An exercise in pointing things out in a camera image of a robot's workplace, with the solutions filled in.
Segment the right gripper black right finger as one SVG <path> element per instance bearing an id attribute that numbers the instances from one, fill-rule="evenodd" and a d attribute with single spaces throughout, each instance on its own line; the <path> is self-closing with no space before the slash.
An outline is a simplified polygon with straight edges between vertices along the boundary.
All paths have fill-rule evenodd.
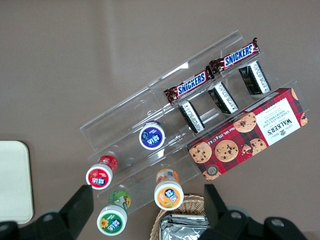
<path id="1" fill-rule="evenodd" d="M 258 223 L 239 210 L 227 209 L 213 184 L 204 186 L 204 211 L 210 228 L 201 234 L 203 240 L 259 240 Z"/>

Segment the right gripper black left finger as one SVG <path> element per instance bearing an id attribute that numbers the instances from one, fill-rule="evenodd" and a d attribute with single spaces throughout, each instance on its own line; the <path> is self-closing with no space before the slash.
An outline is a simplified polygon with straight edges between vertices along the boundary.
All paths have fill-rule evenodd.
<path id="1" fill-rule="evenodd" d="M 82 185 L 58 211 L 48 212 L 35 222 L 37 240 L 76 240 L 94 210 L 93 189 Z"/>

